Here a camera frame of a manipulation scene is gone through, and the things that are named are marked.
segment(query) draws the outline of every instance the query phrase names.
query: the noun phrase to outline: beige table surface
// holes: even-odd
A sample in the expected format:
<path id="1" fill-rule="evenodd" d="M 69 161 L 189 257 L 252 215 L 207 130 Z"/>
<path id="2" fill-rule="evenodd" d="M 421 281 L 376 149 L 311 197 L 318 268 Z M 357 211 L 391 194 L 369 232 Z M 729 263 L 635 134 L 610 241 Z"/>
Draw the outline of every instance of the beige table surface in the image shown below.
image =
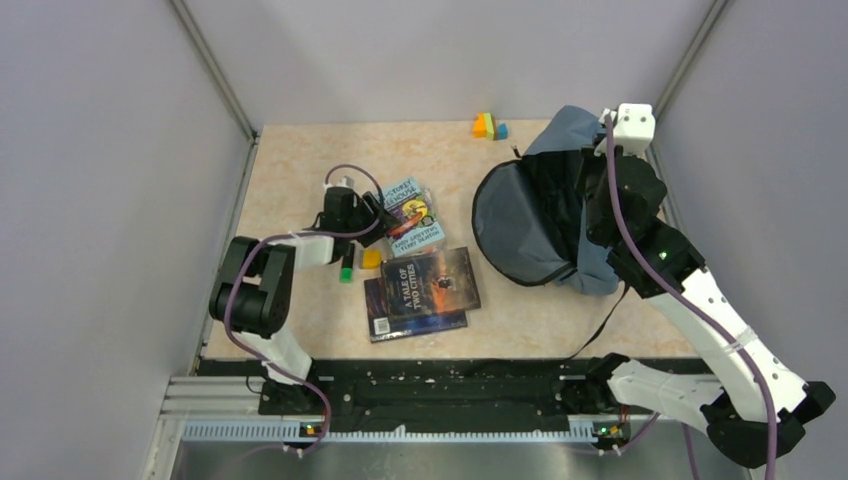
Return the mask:
<path id="1" fill-rule="evenodd" d="M 523 151 L 547 120 L 506 122 L 510 138 L 471 137 L 470 122 L 364 123 L 266 126 L 238 226 L 239 235 L 264 237 L 312 224 L 323 202 L 329 168 L 353 163 L 383 187 L 414 175 L 429 187 L 447 235 L 447 247 L 468 246 L 483 308 L 468 313 L 467 328 L 372 344 L 362 281 L 377 270 L 355 270 L 340 284 L 339 264 L 295 273 L 288 325 L 314 358 L 555 358 L 572 354 L 594 332 L 618 295 L 589 297 L 568 287 L 521 287 L 486 261 L 471 231 L 471 202 L 486 173 Z M 356 172 L 360 192 L 371 186 Z M 580 355 L 619 352 L 635 357 L 693 356 L 686 339 L 634 293 L 606 331 Z M 245 357 L 220 322 L 207 358 Z"/>

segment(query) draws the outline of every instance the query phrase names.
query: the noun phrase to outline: black wire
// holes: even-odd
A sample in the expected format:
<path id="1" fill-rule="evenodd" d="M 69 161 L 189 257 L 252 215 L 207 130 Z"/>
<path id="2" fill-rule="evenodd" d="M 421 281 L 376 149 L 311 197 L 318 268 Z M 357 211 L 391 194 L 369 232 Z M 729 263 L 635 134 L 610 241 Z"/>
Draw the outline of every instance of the black wire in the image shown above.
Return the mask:
<path id="1" fill-rule="evenodd" d="M 247 377 L 247 376 L 246 376 L 246 377 L 244 377 L 244 386 L 245 386 L 245 387 L 247 387 L 247 389 L 248 389 L 248 391 L 250 391 L 250 393 L 255 393 L 255 394 L 257 394 L 257 395 L 262 395 L 262 391 L 261 391 L 261 390 L 257 392 L 256 390 L 254 390 L 254 389 L 250 388 L 250 377 Z"/>
<path id="2" fill-rule="evenodd" d="M 606 328 L 606 326 L 607 326 L 607 322 L 609 322 L 610 317 L 612 317 L 613 312 L 615 312 L 615 309 L 618 307 L 618 305 L 621 303 L 621 301 L 624 300 L 624 296 L 627 295 L 628 291 L 630 291 L 630 285 L 625 285 L 624 291 L 621 292 L 621 297 L 619 297 L 618 301 L 615 302 L 615 305 L 612 306 L 612 309 L 610 309 L 610 313 L 608 313 L 606 318 L 604 318 L 604 321 L 601 322 L 601 326 L 599 326 L 598 329 L 595 330 L 595 333 L 592 334 L 592 336 L 589 338 L 589 340 L 587 340 L 586 343 L 584 343 L 583 346 L 580 347 L 579 350 L 574 352 L 574 354 L 572 354 L 571 356 L 564 358 L 564 360 L 571 360 L 574 357 L 576 357 L 577 355 L 580 355 L 580 352 L 582 352 L 586 347 L 588 347 L 592 342 L 594 342 L 595 340 L 598 339 L 598 337 L 601 336 L 601 333 L 603 333 L 604 328 Z"/>

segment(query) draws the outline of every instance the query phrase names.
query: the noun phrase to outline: black strap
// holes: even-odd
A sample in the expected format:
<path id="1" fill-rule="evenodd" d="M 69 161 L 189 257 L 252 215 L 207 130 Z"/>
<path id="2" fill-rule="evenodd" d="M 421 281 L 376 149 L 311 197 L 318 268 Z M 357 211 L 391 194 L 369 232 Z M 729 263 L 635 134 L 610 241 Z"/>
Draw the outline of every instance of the black strap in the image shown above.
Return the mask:
<path id="1" fill-rule="evenodd" d="M 609 319 L 610 319 L 610 317 L 612 317 L 613 312 L 615 312 L 615 309 L 618 307 L 618 304 L 621 303 L 622 300 L 624 300 L 624 296 L 627 295 L 627 292 L 629 292 L 629 291 L 630 291 L 630 285 L 625 284 L 624 291 L 621 292 L 621 297 L 619 297 L 618 301 L 615 302 L 615 305 L 612 306 L 610 313 L 608 313 L 606 318 L 604 318 L 604 321 L 601 322 L 601 326 L 599 326 L 598 329 L 595 330 L 595 333 L 592 334 L 592 337 L 589 338 L 589 340 L 587 340 L 586 343 L 584 343 L 582 347 L 580 347 L 580 350 L 577 350 L 573 355 L 566 357 L 565 360 L 571 360 L 572 358 L 576 357 L 577 355 L 580 355 L 580 352 L 582 352 L 583 349 L 588 347 L 592 342 L 594 342 L 595 340 L 598 339 L 598 337 L 601 336 L 601 333 L 604 332 L 604 328 L 606 328 L 607 322 L 609 322 Z"/>

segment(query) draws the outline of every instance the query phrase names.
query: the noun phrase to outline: bag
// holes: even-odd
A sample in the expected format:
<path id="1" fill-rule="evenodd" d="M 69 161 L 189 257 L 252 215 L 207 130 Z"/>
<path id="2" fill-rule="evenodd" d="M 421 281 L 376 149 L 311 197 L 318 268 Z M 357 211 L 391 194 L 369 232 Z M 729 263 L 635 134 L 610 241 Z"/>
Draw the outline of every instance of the bag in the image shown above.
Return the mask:
<path id="1" fill-rule="evenodd" d="M 602 131 L 596 116 L 566 106 L 521 159 L 497 165 L 477 188 L 474 238 L 508 279 L 524 286 L 568 284 L 588 295 L 615 292 L 609 249 L 586 238 L 584 203 L 575 190 L 580 149 Z"/>

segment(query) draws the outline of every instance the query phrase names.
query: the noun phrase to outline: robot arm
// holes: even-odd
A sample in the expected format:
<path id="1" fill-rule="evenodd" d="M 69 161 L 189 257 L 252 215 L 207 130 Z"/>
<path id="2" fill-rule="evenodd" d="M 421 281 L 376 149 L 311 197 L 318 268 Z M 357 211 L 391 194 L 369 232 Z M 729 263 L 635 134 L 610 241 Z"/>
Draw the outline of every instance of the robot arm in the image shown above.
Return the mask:
<path id="1" fill-rule="evenodd" d="M 822 382 L 806 382 L 787 368 L 728 303 L 703 257 L 679 231 L 656 218 L 666 187 L 653 169 L 638 158 L 653 138 L 649 105 L 623 104 L 613 133 L 616 141 L 618 194 L 628 231 L 650 266 L 683 298 L 712 317 L 735 342 L 704 322 L 654 282 L 636 262 L 614 220 L 606 177 L 606 139 L 583 154 L 578 184 L 586 198 L 588 237 L 610 247 L 608 263 L 622 280 L 662 312 L 690 341 L 714 376 L 675 375 L 612 354 L 592 378 L 606 382 L 615 401 L 644 407 L 684 422 L 704 433 L 736 463 L 756 468 L 766 461 L 767 411 L 760 387 L 740 355 L 745 349 L 772 394 L 778 422 L 778 455 L 803 437 L 803 424 L 833 403 L 833 391 Z"/>

